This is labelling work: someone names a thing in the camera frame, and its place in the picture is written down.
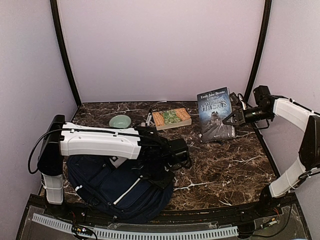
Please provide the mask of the dark blue hardcover book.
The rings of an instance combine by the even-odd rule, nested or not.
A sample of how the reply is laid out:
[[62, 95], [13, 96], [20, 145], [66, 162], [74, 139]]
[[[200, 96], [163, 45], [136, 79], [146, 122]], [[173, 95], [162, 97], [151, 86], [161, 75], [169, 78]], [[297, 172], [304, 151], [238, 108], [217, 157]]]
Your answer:
[[197, 105], [202, 142], [228, 140], [236, 136], [235, 127], [223, 123], [232, 113], [227, 87], [198, 94]]

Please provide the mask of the orange green Treehouse paperback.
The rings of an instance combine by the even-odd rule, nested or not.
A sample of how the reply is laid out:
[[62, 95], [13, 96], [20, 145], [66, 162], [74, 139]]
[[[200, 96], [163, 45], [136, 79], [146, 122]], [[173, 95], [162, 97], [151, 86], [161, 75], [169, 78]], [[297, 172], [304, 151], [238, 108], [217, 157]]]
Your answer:
[[189, 126], [192, 124], [191, 116], [185, 108], [152, 112], [152, 118], [158, 131]]

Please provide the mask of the navy blue student backpack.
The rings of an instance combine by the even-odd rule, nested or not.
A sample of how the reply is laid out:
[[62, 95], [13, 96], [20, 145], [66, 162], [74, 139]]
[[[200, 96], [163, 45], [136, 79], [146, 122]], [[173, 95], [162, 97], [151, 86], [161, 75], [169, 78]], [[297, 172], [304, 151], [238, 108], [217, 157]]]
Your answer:
[[134, 161], [115, 168], [107, 156], [73, 155], [66, 162], [68, 181], [83, 201], [115, 221], [145, 224], [170, 202], [174, 185], [164, 189], [142, 179]]

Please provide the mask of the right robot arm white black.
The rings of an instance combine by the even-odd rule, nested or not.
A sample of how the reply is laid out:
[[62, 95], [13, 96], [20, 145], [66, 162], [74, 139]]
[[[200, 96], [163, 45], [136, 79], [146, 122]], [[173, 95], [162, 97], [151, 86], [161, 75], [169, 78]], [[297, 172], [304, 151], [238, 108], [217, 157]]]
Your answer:
[[255, 92], [254, 107], [249, 107], [241, 94], [232, 93], [231, 100], [237, 107], [223, 120], [224, 124], [240, 127], [262, 120], [270, 122], [276, 118], [277, 123], [287, 122], [282, 127], [292, 130], [298, 135], [293, 139], [301, 141], [300, 144], [294, 144], [297, 149], [296, 159], [260, 193], [255, 213], [266, 217], [280, 204], [282, 198], [320, 172], [320, 115], [291, 98], [263, 91]]

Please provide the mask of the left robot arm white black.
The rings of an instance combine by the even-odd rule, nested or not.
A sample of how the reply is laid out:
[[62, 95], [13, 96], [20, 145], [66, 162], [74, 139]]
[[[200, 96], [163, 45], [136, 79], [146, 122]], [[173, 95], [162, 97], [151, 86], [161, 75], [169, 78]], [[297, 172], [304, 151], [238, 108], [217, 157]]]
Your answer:
[[189, 169], [192, 165], [184, 139], [168, 140], [160, 136], [154, 127], [99, 128], [66, 122], [64, 115], [56, 115], [49, 129], [36, 142], [42, 144], [36, 170], [41, 172], [46, 199], [51, 210], [60, 218], [67, 218], [70, 206], [64, 202], [63, 159], [75, 155], [106, 156], [119, 168], [126, 161], [134, 161], [133, 182], [112, 200], [118, 205], [133, 196], [133, 189], [143, 181], [149, 181], [165, 189], [174, 178], [172, 167], [180, 165]]

